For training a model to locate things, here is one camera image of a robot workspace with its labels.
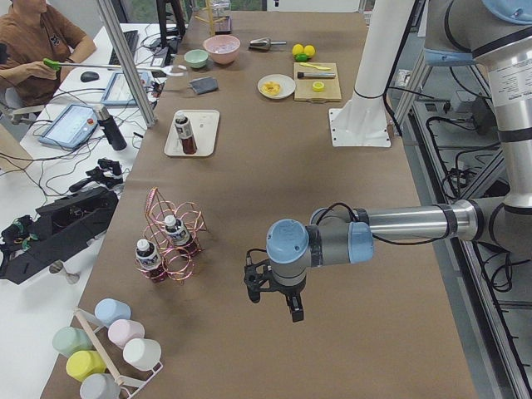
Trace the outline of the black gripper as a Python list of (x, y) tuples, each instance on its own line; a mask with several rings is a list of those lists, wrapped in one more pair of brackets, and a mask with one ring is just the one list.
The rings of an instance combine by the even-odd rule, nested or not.
[(290, 287), (282, 285), (280, 288), (280, 292), (285, 296), (285, 302), (289, 312), (291, 313), (292, 321), (294, 323), (304, 320), (301, 292), (304, 290), (305, 285), (306, 283), (299, 283)]

